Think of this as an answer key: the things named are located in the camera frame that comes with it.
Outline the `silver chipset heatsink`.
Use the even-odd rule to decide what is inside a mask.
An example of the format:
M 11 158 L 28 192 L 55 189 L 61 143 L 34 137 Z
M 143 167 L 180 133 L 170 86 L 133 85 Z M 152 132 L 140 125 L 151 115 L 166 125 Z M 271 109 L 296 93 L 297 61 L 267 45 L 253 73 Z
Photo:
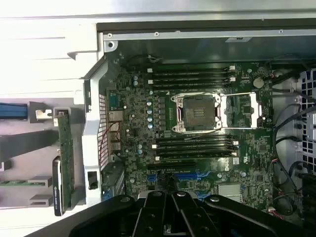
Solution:
M 242 203 L 242 194 L 239 183 L 219 184 L 218 195 Z

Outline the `RAM slot white latches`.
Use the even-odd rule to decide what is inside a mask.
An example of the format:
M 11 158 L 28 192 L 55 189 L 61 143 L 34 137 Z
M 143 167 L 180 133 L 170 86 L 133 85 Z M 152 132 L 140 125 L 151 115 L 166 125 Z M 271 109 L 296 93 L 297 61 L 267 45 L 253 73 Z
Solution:
M 147 80 L 148 84 L 162 84 L 162 83 L 212 83 L 212 82 L 232 82 L 235 78 L 166 78 L 166 79 L 149 79 Z
M 220 153 L 220 154 L 179 154 L 179 155 L 156 155 L 155 161 L 176 162 L 194 159 L 211 159 L 211 158 L 235 158 L 237 153 Z
M 204 147 L 232 147 L 238 146 L 234 142 L 212 142 L 212 143 L 181 143 L 181 144 L 153 144 L 152 149 L 177 149 L 177 148 L 204 148 Z
M 165 73 L 165 72 L 171 72 L 171 73 L 179 73 L 179 72 L 230 72 L 234 71 L 236 69 L 236 66 L 229 66 L 226 68 L 202 68 L 202 69 L 193 69 L 193 68 L 182 68 L 182 69 L 168 69 L 168 70 L 154 70 L 153 68 L 147 68 L 147 73 Z

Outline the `RAM slot black latches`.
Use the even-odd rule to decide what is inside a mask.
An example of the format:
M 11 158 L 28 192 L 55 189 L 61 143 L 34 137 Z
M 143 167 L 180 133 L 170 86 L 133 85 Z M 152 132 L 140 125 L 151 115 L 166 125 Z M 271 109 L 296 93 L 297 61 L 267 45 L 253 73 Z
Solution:
M 215 76 L 215 77 L 227 77 L 230 74 L 227 73 L 179 73 L 179 74 L 153 74 L 153 77 L 207 77 L 207 76 Z
M 229 84 L 180 84 L 180 85 L 153 85 L 156 90 L 177 90 L 177 89 L 218 89 L 230 87 Z
M 224 153 L 231 152 L 232 149 L 200 149 L 200 150 L 182 150 L 182 151 L 157 151 L 157 154 L 207 154 L 207 153 Z
M 222 141 L 222 140 L 234 140 L 234 136 L 231 135 L 212 135 L 212 136 L 203 136 L 203 137 L 193 137 L 193 138 L 185 138 L 185 137 L 174 137 L 174 138 L 159 138 L 156 139 L 156 143 L 169 143 L 169 142 L 180 142 L 180 141 L 197 141 L 197 140 L 214 140 L 214 141 Z

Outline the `thin locking lever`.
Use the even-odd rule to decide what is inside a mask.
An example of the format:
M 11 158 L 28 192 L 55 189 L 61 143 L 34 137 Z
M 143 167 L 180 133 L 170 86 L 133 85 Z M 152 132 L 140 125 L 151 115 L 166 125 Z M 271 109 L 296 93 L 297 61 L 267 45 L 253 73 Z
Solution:
M 185 129 L 182 129 L 182 130 L 179 130 L 179 132 L 181 134 L 188 135 L 188 137 L 185 138 L 185 140 L 192 140 L 192 139 L 199 138 L 199 137 L 202 137 L 214 132 L 218 132 L 220 130 L 222 130 L 222 127 L 219 127 L 213 130 L 196 130 L 196 131 L 186 131 Z

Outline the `green motherboard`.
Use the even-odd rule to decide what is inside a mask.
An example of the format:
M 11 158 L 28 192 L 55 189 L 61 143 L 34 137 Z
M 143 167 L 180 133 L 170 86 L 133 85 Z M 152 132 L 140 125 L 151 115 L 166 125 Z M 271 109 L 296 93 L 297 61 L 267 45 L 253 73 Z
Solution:
M 210 73 L 210 72 L 179 72 L 179 73 L 147 73 L 147 68 L 154 70 L 182 68 L 226 68 L 236 66 L 234 71 L 220 72 L 230 74 L 224 78 L 235 78 L 232 82 L 198 82 L 198 83 L 162 83 L 148 84 L 149 79 L 166 78 L 219 78 L 207 77 L 153 77 L 153 74 L 179 73 Z M 264 80 L 264 86 L 257 89 L 253 86 L 256 78 Z M 178 180 L 178 190 L 185 192 L 211 191 L 218 195 L 219 184 L 239 183 L 242 203 L 261 211 L 268 211 L 273 205 L 274 188 L 271 182 L 273 173 L 268 170 L 274 156 L 273 152 L 273 109 L 272 83 L 273 74 L 261 63 L 202 63 L 202 64 L 157 64 L 152 66 L 126 65 L 106 90 L 108 125 L 104 136 L 104 146 L 113 161 L 120 161 L 124 166 L 125 192 L 138 197 L 142 191 L 155 189 L 155 182 L 148 182 L 148 174 L 158 174 L 163 171 L 169 174 L 196 173 L 197 180 Z M 156 90 L 153 85 L 180 84 L 229 84 L 230 87 L 218 89 L 177 89 Z M 262 115 L 258 119 L 257 129 L 226 129 L 214 132 L 212 135 L 231 135 L 234 140 L 197 140 L 169 143 L 156 143 L 159 138 L 185 137 L 188 135 L 173 132 L 171 127 L 176 123 L 175 103 L 171 96 L 188 92 L 210 92 L 220 95 L 255 92 L 257 101 L 262 106 Z M 153 144 L 183 144 L 183 143 L 212 143 L 234 142 L 238 146 L 152 149 Z M 146 166 L 153 163 L 176 163 L 155 161 L 157 151 L 182 151 L 200 149 L 232 149 L 235 158 L 211 158 L 184 160 L 196 162 L 195 168 L 148 170 Z

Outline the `CPU socket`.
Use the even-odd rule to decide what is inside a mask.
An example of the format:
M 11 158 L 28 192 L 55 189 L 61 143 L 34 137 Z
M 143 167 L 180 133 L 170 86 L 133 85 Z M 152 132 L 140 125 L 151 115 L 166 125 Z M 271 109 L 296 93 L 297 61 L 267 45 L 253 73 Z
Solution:
M 222 127 L 219 115 L 221 95 L 210 92 L 188 92 L 171 96 L 175 103 L 176 123 L 173 132 L 179 130 L 213 130 Z

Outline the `silver socket cover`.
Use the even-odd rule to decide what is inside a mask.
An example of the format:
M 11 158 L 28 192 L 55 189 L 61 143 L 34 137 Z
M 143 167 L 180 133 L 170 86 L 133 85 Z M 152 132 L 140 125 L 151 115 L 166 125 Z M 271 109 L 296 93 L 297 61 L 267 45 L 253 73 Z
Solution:
M 219 112 L 226 129 L 257 129 L 262 106 L 255 92 L 221 95 Z

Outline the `grey parts rack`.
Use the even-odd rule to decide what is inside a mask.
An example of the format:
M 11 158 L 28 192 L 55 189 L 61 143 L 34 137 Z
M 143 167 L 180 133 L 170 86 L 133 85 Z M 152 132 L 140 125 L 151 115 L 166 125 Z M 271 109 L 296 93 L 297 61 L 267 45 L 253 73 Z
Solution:
M 0 99 L 0 103 L 27 104 L 27 119 L 0 119 L 0 181 L 25 180 L 28 186 L 0 187 L 0 207 L 53 207 L 52 161 L 58 155 L 57 110 L 70 115 L 74 149 L 74 191 L 71 206 L 85 204 L 81 136 L 83 105 L 71 98 Z

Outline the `green RAM stick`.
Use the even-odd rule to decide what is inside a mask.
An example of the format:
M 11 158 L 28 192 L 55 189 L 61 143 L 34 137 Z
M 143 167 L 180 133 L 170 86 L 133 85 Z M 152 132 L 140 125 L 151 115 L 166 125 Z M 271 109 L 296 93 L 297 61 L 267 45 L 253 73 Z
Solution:
M 28 186 L 28 181 L 25 180 L 1 180 L 0 187 L 11 187 L 11 186 Z

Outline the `open PC case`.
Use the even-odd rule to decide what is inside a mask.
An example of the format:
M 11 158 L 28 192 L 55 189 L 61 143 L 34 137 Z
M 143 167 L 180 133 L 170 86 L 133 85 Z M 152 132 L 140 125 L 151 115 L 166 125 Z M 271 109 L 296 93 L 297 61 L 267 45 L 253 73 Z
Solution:
M 273 205 L 266 211 L 316 222 L 316 19 L 259 26 L 143 22 L 138 29 L 99 24 L 102 58 L 84 82 L 82 135 L 86 203 L 126 194 L 124 166 L 103 144 L 109 129 L 106 90 L 126 65 L 261 63 L 271 70 Z

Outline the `hard disk in blue carrier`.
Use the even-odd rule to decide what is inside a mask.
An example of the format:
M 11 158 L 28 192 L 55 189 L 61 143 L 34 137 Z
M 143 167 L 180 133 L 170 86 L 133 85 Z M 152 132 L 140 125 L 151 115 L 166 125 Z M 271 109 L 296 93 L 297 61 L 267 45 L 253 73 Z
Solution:
M 0 119 L 27 119 L 27 104 L 0 103 Z

